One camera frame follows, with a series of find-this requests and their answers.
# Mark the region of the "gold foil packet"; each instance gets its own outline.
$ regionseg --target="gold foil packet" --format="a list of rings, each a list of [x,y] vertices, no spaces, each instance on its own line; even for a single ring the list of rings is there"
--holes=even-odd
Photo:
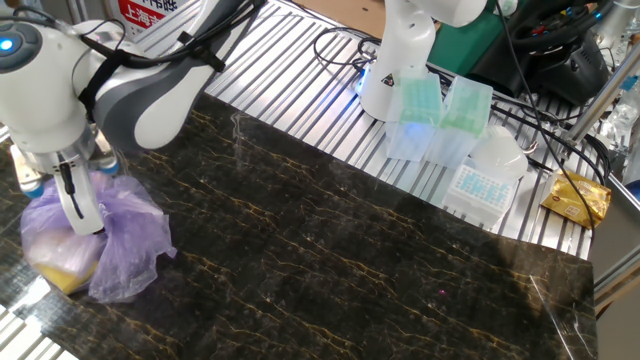
[[[569,174],[569,177],[580,190],[587,204],[589,204],[594,225],[598,226],[607,214],[607,209],[609,209],[611,190],[578,174],[568,171],[567,174]],[[591,229],[587,209],[562,171],[554,174],[549,179],[545,194],[547,196],[542,202],[542,206],[587,229]]]

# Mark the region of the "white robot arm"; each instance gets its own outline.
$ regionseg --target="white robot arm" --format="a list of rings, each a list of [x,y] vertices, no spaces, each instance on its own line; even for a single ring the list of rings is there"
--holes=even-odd
[[[38,196],[42,175],[53,175],[75,232],[101,231],[104,224],[89,170],[114,170],[111,145],[150,150],[168,144],[215,73],[210,64],[221,70],[219,59],[235,47],[243,31],[211,34],[248,28],[262,3],[207,1],[186,31],[190,36],[180,39],[186,44],[176,41],[175,51],[162,61],[131,56],[142,53],[123,41],[118,51],[123,66],[116,64],[115,72],[107,71],[97,82],[94,75],[104,75],[96,74],[104,71],[105,55],[114,55],[120,42],[122,29],[115,24],[92,21],[64,29],[0,18],[0,119],[15,144],[12,155],[22,190]],[[193,51],[185,56],[185,49]],[[92,91],[83,105],[78,95],[85,88]]]
[[[405,67],[424,67],[436,39],[432,17],[460,27],[475,20],[487,0],[386,0],[386,26],[378,57],[365,72],[360,103],[385,121],[391,102],[390,76]]]

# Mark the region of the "yellow object in bag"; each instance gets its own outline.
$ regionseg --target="yellow object in bag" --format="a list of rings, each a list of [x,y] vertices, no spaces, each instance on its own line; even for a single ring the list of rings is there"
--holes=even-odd
[[[63,293],[69,295],[75,292],[80,286],[84,285],[91,276],[93,272],[96,271],[96,267],[98,263],[94,263],[88,273],[85,274],[84,277],[78,277],[77,274],[67,273],[62,270],[58,270],[56,268],[46,266],[46,265],[34,265],[36,270],[42,276],[49,280],[53,285],[62,290]]]
[[[25,258],[68,295],[91,279],[104,244],[99,235],[78,236],[71,228],[44,230],[25,249]]]
[[[578,174],[567,171],[569,177],[589,204],[593,223],[598,226],[607,215],[611,203],[611,190]],[[571,186],[562,171],[554,174],[545,188],[545,200],[542,206],[591,229],[591,221],[582,199]]]

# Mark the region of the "blue indicator light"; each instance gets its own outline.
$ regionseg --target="blue indicator light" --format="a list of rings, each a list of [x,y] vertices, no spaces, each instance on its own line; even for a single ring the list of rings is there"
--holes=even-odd
[[[9,51],[13,47],[13,41],[11,40],[1,40],[0,41],[0,50]]]

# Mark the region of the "red sign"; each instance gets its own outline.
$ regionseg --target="red sign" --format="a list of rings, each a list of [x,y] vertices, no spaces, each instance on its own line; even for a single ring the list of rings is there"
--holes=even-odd
[[[118,0],[118,5],[120,6],[120,13],[127,21],[144,29],[148,29],[151,25],[164,18],[163,14],[138,5],[131,0]]]

